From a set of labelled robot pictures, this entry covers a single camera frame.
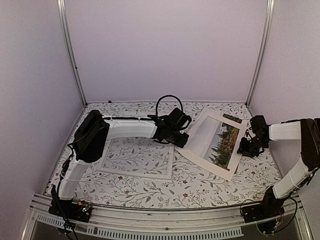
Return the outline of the white mat board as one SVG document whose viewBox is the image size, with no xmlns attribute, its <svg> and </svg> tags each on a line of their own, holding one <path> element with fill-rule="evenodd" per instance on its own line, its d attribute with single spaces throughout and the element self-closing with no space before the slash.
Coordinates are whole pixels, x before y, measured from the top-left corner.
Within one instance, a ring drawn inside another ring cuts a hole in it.
<svg viewBox="0 0 320 240">
<path fill-rule="evenodd" d="M 233 154 L 229 162 L 229 171 L 220 168 L 208 161 L 203 157 L 206 149 L 209 146 L 210 139 L 213 136 L 213 132 L 206 128 L 209 126 L 208 123 L 204 123 L 207 117 L 214 118 L 218 121 L 224 122 L 236 128 L 239 128 L 239 133 L 236 141 L 236 145 L 233 149 Z M 203 108 L 198 118 L 192 124 L 190 129 L 187 131 L 189 135 L 188 141 L 183 148 L 178 148 L 177 151 L 186 159 L 199 167 L 209 171 L 210 173 L 217 175 L 227 181 L 230 181 L 237 171 L 241 155 L 237 154 L 241 138 L 245 135 L 247 130 L 248 121 L 228 115 L 219 111 L 211 110 L 209 108 Z"/>
</svg>

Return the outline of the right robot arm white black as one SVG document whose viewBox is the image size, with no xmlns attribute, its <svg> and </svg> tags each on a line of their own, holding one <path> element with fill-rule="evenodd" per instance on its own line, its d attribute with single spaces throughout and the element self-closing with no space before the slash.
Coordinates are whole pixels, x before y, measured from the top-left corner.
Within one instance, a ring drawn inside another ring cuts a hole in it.
<svg viewBox="0 0 320 240">
<path fill-rule="evenodd" d="M 250 128 L 241 138 L 238 154 L 257 157 L 271 141 L 300 141 L 300 157 L 295 166 L 276 184 L 269 187 L 259 206 L 262 218 L 269 218 L 290 195 L 308 185 L 320 169 L 320 119 L 302 118 L 267 124 L 263 115 L 250 120 Z"/>
</svg>

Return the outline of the white picture frame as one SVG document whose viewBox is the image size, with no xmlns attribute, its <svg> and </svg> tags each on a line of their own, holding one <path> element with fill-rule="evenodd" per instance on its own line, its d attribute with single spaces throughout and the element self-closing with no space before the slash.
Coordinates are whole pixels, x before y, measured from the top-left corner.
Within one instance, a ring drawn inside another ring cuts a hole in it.
<svg viewBox="0 0 320 240">
<path fill-rule="evenodd" d="M 153 120 L 141 117 L 105 117 L 109 130 L 98 161 L 105 173 L 157 180 L 172 176 L 174 146 L 155 142 Z"/>
</svg>

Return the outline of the landscape photo print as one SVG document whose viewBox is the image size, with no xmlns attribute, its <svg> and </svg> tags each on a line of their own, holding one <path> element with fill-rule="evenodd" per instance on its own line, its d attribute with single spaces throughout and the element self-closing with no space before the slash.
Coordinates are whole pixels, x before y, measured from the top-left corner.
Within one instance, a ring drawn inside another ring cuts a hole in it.
<svg viewBox="0 0 320 240">
<path fill-rule="evenodd" d="M 207 117 L 203 123 L 209 124 L 206 130 L 212 131 L 212 137 L 203 158 L 207 162 L 229 171 L 229 163 L 240 129 L 212 117 Z"/>
</svg>

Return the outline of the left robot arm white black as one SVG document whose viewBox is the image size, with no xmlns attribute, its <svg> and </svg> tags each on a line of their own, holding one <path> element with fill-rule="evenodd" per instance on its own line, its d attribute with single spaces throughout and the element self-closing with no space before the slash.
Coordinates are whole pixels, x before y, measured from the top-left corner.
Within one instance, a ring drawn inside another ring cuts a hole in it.
<svg viewBox="0 0 320 240">
<path fill-rule="evenodd" d="M 90 111 L 68 144 L 70 156 L 63 164 L 58 184 L 51 189 L 55 209 L 63 217 L 74 213 L 74 191 L 87 168 L 102 158 L 106 141 L 146 138 L 183 148 L 189 138 L 184 130 L 191 122 L 192 118 L 179 108 L 168 115 L 149 114 L 146 118 L 105 117 L 99 110 Z"/>
</svg>

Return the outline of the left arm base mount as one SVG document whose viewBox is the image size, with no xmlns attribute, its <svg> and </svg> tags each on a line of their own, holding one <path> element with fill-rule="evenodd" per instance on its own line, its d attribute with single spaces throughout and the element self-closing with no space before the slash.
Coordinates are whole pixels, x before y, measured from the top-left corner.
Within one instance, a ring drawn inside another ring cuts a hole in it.
<svg viewBox="0 0 320 240">
<path fill-rule="evenodd" d="M 72 199 L 57 198 L 51 201 L 48 212 L 58 217 L 88 223 L 92 214 L 92 205 L 84 200 L 73 202 Z"/>
</svg>

